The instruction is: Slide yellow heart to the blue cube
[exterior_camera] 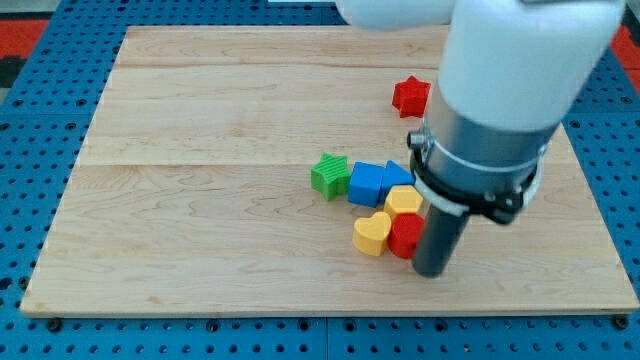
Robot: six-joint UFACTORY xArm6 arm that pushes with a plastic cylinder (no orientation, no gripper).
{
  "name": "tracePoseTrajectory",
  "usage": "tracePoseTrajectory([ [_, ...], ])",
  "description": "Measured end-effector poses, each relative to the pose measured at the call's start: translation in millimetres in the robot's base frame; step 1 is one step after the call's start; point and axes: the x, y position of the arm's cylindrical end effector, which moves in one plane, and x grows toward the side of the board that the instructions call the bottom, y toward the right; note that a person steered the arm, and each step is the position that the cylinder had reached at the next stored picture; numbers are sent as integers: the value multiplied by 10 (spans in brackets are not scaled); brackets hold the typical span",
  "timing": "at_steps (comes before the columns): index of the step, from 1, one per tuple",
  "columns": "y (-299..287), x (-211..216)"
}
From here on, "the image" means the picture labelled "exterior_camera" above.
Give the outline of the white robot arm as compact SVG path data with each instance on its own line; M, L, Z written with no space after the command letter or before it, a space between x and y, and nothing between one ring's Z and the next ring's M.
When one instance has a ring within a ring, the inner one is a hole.
M411 170L431 219L510 223L540 187L548 144L615 35L600 1L340 1L350 25L449 28Z

